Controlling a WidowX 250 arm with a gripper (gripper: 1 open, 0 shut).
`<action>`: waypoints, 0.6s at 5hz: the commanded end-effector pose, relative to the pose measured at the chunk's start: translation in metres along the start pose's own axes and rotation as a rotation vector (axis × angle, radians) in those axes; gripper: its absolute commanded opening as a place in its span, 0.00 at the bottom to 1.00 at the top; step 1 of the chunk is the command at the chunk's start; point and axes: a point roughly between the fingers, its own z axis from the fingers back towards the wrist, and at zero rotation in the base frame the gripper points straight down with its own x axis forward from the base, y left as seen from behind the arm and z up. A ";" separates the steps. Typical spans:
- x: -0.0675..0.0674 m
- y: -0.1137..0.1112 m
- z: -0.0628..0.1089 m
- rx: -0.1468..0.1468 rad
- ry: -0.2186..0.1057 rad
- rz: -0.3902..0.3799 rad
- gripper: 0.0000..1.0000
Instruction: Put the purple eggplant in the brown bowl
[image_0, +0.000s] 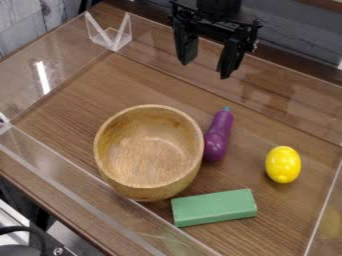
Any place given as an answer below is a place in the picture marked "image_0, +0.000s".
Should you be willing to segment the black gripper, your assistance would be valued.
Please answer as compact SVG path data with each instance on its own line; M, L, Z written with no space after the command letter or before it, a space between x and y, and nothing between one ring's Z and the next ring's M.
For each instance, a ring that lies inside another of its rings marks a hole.
M176 56L187 65L198 56L199 36L223 42L216 71L227 79L246 51L258 43L259 19L242 10L242 0L170 0Z

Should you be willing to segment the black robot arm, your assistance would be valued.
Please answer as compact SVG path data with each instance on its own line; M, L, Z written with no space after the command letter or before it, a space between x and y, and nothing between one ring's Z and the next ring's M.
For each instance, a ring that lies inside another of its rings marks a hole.
M199 37L223 44L216 71L227 79L239 68L244 54L256 50L258 19L239 18L242 0L171 0L171 27L179 62L190 64L198 56Z

